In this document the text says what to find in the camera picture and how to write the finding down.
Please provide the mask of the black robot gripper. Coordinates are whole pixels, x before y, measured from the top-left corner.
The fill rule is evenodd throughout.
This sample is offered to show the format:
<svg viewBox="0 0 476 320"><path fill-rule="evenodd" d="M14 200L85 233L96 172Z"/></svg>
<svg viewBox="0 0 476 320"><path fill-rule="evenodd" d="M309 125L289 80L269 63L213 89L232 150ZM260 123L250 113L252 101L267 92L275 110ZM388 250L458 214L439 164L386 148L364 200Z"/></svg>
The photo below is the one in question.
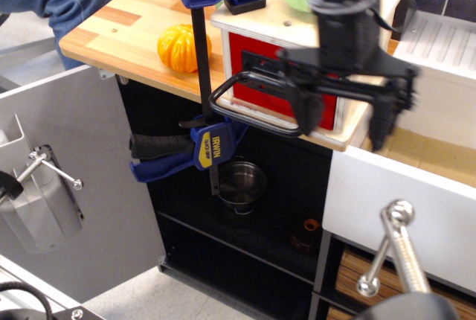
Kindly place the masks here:
<svg viewBox="0 0 476 320"><path fill-rule="evenodd" d="M383 51L380 29L386 25L375 7L314 7L318 47L286 48L286 98L299 130L310 135L321 123L323 94L369 103L373 107L369 137L380 151L403 110L414 105L419 71Z"/></svg>

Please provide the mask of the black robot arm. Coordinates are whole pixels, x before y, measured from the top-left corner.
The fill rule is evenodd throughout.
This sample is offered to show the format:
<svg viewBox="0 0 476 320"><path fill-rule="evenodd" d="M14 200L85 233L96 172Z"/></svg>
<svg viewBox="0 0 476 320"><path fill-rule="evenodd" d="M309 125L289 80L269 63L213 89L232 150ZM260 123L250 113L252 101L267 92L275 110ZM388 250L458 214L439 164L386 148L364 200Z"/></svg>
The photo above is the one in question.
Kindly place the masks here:
<svg viewBox="0 0 476 320"><path fill-rule="evenodd" d="M380 0L309 0L318 20L318 47L285 49L286 99L298 129L309 135L321 122L323 95L370 104L369 137L380 150L396 119L414 104L417 67L379 45L380 30L389 29L379 15Z"/></svg>

